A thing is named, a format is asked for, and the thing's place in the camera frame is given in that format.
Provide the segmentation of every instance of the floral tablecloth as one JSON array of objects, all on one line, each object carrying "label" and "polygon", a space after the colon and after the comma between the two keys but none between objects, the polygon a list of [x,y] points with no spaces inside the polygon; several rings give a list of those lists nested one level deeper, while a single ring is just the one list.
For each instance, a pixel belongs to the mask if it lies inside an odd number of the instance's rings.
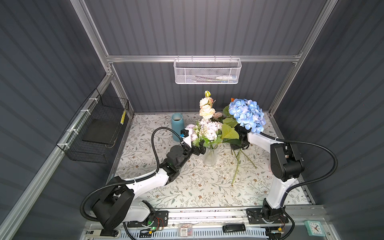
[{"label": "floral tablecloth", "polygon": [[[127,179],[156,169],[151,135],[160,126],[171,127],[170,118],[170,114],[134,116],[116,175]],[[183,118],[187,125],[201,117],[198,114],[183,114]],[[276,136],[267,114],[265,119],[264,132]],[[169,149],[178,144],[166,130],[158,131],[154,141],[160,163]],[[233,185],[231,183],[237,165],[235,154],[231,153],[229,144],[222,144],[215,166],[207,167],[203,165],[201,156],[192,155],[174,182],[143,194],[141,199],[147,200],[155,208],[262,205],[272,184],[273,174],[268,169],[270,154],[254,144],[244,153],[252,162],[240,154],[241,163]],[[308,201],[302,188],[298,187],[290,192],[285,203],[308,204]]]}]

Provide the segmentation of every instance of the teal clock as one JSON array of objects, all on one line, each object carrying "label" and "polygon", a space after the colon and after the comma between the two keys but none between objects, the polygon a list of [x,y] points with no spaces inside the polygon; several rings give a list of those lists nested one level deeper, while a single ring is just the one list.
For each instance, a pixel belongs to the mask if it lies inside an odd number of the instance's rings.
[{"label": "teal clock", "polygon": [[324,229],[318,221],[305,221],[305,227],[309,236],[325,237]]}]

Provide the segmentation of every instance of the black remote control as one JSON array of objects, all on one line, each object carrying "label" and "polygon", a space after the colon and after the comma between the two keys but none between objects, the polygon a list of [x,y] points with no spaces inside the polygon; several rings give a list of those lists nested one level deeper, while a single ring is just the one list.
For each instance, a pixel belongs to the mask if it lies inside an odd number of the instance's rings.
[{"label": "black remote control", "polygon": [[241,232],[245,231],[244,224],[228,224],[223,226],[223,232]]}]

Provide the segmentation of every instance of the artificial flower bouquet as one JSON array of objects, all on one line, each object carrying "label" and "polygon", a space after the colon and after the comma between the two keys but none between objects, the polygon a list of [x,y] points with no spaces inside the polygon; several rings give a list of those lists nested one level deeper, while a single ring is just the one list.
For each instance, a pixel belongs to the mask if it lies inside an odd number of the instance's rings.
[{"label": "artificial flower bouquet", "polygon": [[211,93],[205,91],[205,98],[200,100],[200,116],[203,119],[186,127],[192,129],[193,145],[199,146],[203,141],[204,147],[214,149],[222,142],[239,144],[239,134],[234,128],[237,122],[232,118],[226,120],[222,113],[217,113],[213,108],[215,101],[210,96]]}]

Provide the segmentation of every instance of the teal ceramic vase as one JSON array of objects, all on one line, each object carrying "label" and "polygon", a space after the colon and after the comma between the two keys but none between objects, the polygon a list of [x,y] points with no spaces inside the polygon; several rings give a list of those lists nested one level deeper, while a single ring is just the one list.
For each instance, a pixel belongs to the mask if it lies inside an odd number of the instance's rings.
[{"label": "teal ceramic vase", "polygon": [[[172,130],[180,135],[180,131],[185,128],[183,115],[181,115],[180,113],[175,113],[172,115],[171,121]],[[175,134],[172,134],[172,136],[173,140],[180,142],[179,138]]]}]

